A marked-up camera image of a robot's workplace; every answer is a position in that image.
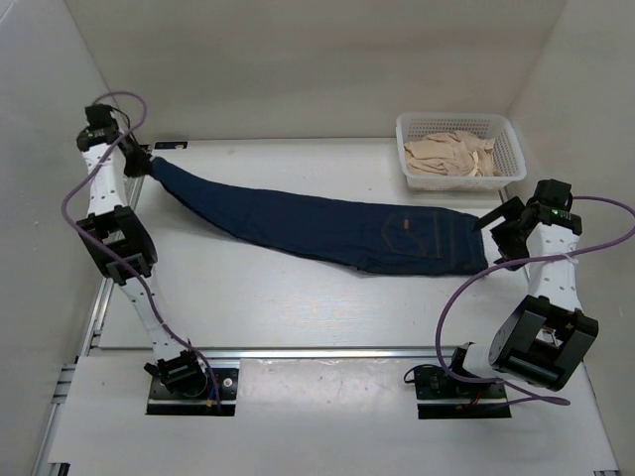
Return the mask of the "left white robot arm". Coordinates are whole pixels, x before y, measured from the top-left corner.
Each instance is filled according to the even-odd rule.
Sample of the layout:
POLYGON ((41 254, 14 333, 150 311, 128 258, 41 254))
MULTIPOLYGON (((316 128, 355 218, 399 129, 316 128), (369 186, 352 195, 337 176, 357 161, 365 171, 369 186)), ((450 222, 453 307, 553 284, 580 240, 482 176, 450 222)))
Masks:
POLYGON ((145 370, 173 395, 201 398, 210 389, 191 344, 175 338, 158 309, 153 267, 158 255, 150 234, 129 204, 125 180, 150 170, 151 156, 115 118, 117 108, 93 103, 84 109, 87 125, 76 138, 91 175, 86 217, 75 225, 99 272, 119 287, 148 333, 155 361, 145 370))

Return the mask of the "dark blue denim trousers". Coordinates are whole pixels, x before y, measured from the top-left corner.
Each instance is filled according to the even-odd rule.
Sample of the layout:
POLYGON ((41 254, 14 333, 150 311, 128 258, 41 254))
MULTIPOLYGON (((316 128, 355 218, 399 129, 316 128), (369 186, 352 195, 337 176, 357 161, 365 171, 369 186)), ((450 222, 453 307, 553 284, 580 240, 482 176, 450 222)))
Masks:
POLYGON ((225 234, 300 258, 382 276, 473 276, 488 266, 471 214, 234 186, 162 158, 150 175, 225 234))

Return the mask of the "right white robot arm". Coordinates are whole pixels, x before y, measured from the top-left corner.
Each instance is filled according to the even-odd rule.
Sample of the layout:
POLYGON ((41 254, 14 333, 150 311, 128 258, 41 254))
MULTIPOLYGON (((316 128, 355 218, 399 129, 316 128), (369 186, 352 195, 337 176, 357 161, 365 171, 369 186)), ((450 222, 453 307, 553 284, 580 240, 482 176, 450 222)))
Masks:
POLYGON ((572 252, 582 227, 571 212, 571 188, 543 179, 527 201, 514 197, 475 222, 476 230, 489 228, 499 263, 516 271, 529 259, 528 290, 490 345, 468 342, 454 351, 445 383, 455 395, 503 378, 559 391, 597 337, 598 323, 577 297, 572 252))

